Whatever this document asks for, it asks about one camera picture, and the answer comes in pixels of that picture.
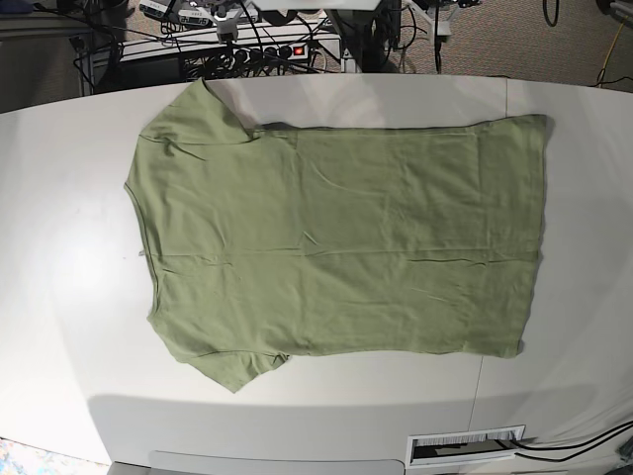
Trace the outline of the black power strip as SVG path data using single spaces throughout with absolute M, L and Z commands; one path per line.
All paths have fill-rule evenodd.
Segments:
M 179 59 L 187 81 L 316 72 L 307 46 L 224 47 Z

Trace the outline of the grey metal table frame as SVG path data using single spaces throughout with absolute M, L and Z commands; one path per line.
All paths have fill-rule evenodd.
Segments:
M 354 10 L 326 10 L 327 17 L 334 30 L 340 36 L 341 71 L 343 73 L 362 73 L 363 32 L 362 16 Z

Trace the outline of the green T-shirt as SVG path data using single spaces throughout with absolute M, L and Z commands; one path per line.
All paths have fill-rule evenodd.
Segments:
M 171 355 L 237 392 L 294 356 L 512 358 L 539 264 L 547 119 L 246 128 L 203 81 L 125 188 Z

